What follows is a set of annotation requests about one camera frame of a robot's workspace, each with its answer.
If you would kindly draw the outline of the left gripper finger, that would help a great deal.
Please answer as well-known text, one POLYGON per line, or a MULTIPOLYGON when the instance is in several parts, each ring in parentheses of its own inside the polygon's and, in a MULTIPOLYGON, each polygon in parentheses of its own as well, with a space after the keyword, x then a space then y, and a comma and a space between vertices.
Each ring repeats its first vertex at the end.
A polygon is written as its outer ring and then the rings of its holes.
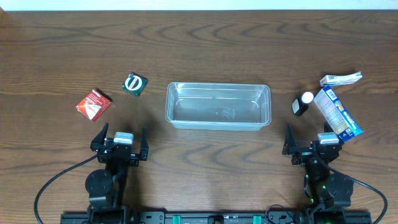
POLYGON ((149 146, 147 143, 147 131, 145 128, 142 129, 141 134, 141 147, 140 147, 140 160, 146 161, 149 154, 149 146))
POLYGON ((106 123, 102 130, 91 141, 90 149, 94 152, 100 152, 105 148, 105 139, 108 132, 109 123, 106 123))

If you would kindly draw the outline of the blue KoolFever box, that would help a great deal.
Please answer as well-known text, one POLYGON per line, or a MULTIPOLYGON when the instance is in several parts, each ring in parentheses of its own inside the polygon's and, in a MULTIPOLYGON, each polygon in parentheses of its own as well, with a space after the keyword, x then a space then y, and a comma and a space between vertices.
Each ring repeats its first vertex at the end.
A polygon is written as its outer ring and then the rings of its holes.
POLYGON ((344 142, 363 133, 330 86, 323 87, 313 101, 333 132, 344 142))

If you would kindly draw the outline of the black bottle white cap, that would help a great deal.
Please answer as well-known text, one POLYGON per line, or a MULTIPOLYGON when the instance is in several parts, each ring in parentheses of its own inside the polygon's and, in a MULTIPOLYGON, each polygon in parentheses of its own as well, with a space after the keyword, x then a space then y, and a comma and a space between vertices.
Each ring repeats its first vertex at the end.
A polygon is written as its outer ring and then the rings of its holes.
POLYGON ((300 97, 296 98, 292 103, 292 111, 296 116, 301 116, 308 110, 309 104, 313 101, 313 93, 307 91, 300 97))

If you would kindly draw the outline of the red packet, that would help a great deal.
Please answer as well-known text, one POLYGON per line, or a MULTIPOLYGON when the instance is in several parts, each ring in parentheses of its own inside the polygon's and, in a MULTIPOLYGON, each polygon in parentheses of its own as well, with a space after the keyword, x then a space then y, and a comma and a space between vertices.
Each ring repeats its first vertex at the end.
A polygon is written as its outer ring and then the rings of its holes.
POLYGON ((76 110, 90 121, 95 122, 111 105, 112 99, 99 89, 91 90, 75 106, 76 110))

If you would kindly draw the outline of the white toothpaste box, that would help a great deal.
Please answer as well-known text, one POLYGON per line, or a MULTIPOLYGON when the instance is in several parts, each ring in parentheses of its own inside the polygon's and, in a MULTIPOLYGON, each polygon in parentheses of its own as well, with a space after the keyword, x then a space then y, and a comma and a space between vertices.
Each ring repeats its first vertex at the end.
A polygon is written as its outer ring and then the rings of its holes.
POLYGON ((354 84, 362 79, 362 73, 356 72, 350 75, 325 75, 320 80, 320 86, 340 86, 354 84))

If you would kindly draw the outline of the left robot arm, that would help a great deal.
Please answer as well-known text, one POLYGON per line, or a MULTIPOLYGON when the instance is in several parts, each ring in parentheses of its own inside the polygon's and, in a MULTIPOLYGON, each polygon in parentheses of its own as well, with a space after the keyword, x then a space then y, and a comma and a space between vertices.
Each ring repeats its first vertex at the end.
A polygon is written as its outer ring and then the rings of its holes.
POLYGON ((140 151, 133 153, 134 135, 117 132, 114 137, 107 138, 108 127, 106 123, 90 144, 98 162, 105 168, 93 171, 85 181, 90 206, 97 211, 116 208, 121 204, 129 168, 146 161, 149 153, 145 129, 141 133, 140 151))

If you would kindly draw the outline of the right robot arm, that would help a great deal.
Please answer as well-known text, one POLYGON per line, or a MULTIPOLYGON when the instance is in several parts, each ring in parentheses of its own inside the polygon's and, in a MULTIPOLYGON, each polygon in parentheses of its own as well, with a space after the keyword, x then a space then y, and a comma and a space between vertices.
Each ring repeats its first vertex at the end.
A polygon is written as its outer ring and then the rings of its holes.
POLYGON ((303 147, 296 143, 291 126, 287 126, 282 153, 291 157, 293 165, 305 169, 304 192, 323 210, 344 209, 351 206, 354 182, 344 174, 329 168, 339 157, 344 142, 325 124, 316 141, 303 147))

